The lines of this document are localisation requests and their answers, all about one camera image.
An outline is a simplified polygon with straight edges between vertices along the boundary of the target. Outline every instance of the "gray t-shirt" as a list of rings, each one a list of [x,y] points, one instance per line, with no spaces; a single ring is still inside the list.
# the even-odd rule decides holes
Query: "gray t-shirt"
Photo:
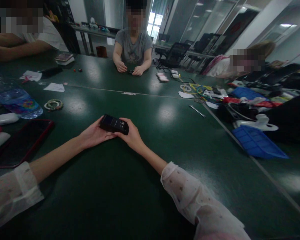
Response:
[[[144,52],[152,48],[151,37],[146,33],[140,33],[135,44],[132,44],[128,29],[117,33],[116,41],[122,46],[121,58],[124,63],[143,64]]]

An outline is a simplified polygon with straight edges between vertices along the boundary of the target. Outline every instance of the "dark hair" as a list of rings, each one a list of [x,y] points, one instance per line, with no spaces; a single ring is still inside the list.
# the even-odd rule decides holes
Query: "dark hair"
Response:
[[[126,0],[127,8],[132,10],[145,10],[147,3],[147,0]]]

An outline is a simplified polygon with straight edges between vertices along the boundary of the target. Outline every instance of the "white cord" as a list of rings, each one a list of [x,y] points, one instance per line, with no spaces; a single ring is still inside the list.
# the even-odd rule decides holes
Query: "white cord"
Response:
[[[191,92],[192,91],[191,87],[189,87],[185,84],[180,85],[180,88],[181,88],[181,90],[184,90],[185,92]]]

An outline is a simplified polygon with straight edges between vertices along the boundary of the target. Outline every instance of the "white shirt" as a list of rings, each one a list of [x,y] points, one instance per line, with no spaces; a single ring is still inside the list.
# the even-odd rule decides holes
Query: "white shirt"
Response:
[[[182,168],[170,162],[160,179],[178,211],[192,224],[198,222],[194,240],[250,240],[244,225],[208,188]],[[0,177],[0,227],[43,199],[29,164],[24,162]]]
[[[58,30],[54,27],[52,22],[45,17],[43,17],[42,33],[15,33],[15,35],[26,42],[41,40],[62,52],[69,52]]]
[[[230,72],[230,58],[225,58],[214,65],[207,73],[207,76],[215,77],[228,72]]]

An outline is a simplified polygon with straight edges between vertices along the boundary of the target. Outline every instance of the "black phone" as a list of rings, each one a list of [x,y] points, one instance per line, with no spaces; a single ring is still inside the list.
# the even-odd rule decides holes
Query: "black phone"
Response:
[[[100,128],[109,132],[121,132],[128,135],[129,126],[125,121],[105,114],[100,122]]]
[[[0,148],[0,168],[14,168],[28,160],[53,125],[51,120],[30,120]]]

